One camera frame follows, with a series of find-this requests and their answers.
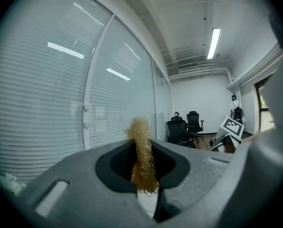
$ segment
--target ceiling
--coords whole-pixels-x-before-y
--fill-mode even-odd
[[[211,62],[231,67],[269,25],[261,0],[125,0],[149,29],[169,75],[176,65],[204,61],[213,28],[221,29]]]

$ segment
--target person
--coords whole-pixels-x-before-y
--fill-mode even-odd
[[[243,124],[243,117],[244,117],[244,112],[243,112],[243,107],[241,103],[236,98],[236,95],[232,96],[232,102],[230,103],[230,117],[239,123]]]

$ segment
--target gray plastic surface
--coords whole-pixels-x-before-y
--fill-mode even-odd
[[[180,145],[152,140],[165,148],[185,156],[190,163],[190,172],[182,183],[163,192],[168,204],[184,210],[199,201],[221,177],[233,154],[192,150]]]
[[[198,202],[183,210],[177,216],[160,223],[159,227],[187,227],[187,224],[194,228],[219,227],[218,221],[242,175],[249,145],[250,143],[243,143],[236,149],[223,174],[211,189],[204,193],[203,197],[200,197]],[[191,198],[189,193],[186,194],[186,199]]]
[[[48,220],[61,227],[148,227],[155,224],[142,209],[134,193],[118,193],[106,187],[95,173],[97,159],[129,141],[73,154],[30,183],[21,193],[30,207],[35,207],[57,180],[68,181]]]

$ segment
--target window frame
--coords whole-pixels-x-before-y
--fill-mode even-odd
[[[268,77],[266,77],[266,78],[262,79],[261,81],[254,84],[255,90],[256,90],[256,95],[257,95],[257,101],[258,101],[258,104],[259,104],[259,130],[258,130],[259,132],[261,131],[261,112],[268,112],[269,111],[268,107],[261,108],[261,95],[260,95],[259,89],[265,85],[265,83],[267,82],[267,80],[269,78],[270,78],[270,76],[268,76]]]

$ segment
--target white wall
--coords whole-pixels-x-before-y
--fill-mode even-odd
[[[248,46],[239,47],[234,52],[232,72],[239,77],[244,71],[250,68],[257,60],[267,56],[269,48],[277,43],[277,39],[271,29],[268,19],[259,18],[250,31],[253,36]]]
[[[269,54],[269,49],[277,44],[277,39],[267,18],[259,18],[250,33],[253,34],[250,44],[246,48],[240,48],[240,51],[237,51],[234,55],[234,65],[231,70],[235,77],[239,77],[260,59],[266,58]],[[246,119],[244,130],[249,133],[254,134],[259,130],[259,106],[254,84],[277,70],[281,63],[282,60],[279,60],[273,65],[265,65],[260,73],[256,73],[247,82],[240,85]]]
[[[228,84],[226,74],[172,82],[173,111],[179,112],[184,120],[190,111],[197,111],[199,121],[205,121],[204,133],[216,133],[225,117],[230,115],[233,93],[226,89]]]
[[[168,73],[160,50],[145,24],[124,0],[96,0],[114,13],[140,40],[166,77]]]

